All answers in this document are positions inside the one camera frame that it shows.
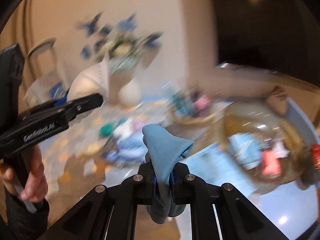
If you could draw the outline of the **person's left hand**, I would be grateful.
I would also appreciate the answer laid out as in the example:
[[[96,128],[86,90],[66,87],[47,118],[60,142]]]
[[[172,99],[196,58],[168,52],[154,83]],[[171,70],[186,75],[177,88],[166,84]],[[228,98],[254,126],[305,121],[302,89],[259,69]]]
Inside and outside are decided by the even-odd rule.
[[[31,203],[40,203],[44,200],[48,192],[48,184],[44,175],[41,150],[38,145],[34,146],[30,158],[30,173],[25,188],[21,193],[17,193],[14,188],[13,178],[14,169],[7,164],[1,164],[1,181],[11,195]]]

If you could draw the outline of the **black sleeve forearm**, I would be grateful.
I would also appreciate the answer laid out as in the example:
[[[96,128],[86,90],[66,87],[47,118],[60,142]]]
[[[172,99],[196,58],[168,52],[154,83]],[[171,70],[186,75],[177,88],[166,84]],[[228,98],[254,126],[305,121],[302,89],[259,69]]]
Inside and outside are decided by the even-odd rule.
[[[6,188],[4,192],[8,222],[1,217],[1,239],[38,239],[47,231],[49,203],[46,199],[35,213],[30,213]]]

